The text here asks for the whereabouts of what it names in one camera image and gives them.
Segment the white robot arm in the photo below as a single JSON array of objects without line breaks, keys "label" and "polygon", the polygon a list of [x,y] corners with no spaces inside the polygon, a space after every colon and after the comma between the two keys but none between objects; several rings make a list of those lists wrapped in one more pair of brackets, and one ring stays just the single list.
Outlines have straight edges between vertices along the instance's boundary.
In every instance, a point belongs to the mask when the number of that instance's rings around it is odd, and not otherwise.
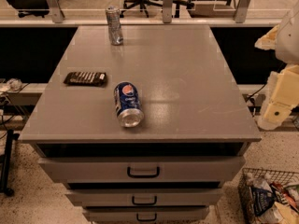
[{"label": "white robot arm", "polygon": [[299,105],[299,2],[280,24],[256,41],[255,47],[273,49],[276,58],[286,64],[279,73],[270,73],[268,91],[257,119],[260,128],[274,130]]}]

